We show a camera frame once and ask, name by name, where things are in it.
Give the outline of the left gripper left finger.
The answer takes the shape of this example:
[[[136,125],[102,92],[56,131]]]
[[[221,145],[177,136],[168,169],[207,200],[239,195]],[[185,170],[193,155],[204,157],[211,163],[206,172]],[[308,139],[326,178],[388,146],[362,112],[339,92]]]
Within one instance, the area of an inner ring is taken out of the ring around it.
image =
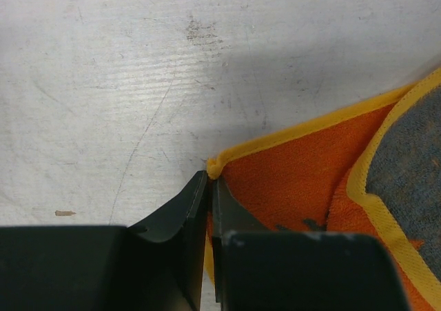
[[[1,229],[2,310],[198,310],[208,178],[138,223]]]

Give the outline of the grey orange-edged towel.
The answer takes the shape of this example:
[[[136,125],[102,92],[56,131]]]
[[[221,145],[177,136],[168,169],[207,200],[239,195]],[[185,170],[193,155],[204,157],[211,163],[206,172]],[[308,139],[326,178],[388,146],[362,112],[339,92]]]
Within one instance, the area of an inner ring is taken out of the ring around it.
[[[271,229],[365,233],[414,310],[440,309],[440,72],[207,162]]]

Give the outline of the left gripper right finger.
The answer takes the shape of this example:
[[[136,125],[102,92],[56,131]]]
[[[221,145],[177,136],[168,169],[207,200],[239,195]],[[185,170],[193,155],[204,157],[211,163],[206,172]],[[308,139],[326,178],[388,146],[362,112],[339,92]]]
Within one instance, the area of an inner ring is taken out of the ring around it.
[[[379,240],[340,232],[271,231],[213,185],[214,281],[223,310],[409,310]]]

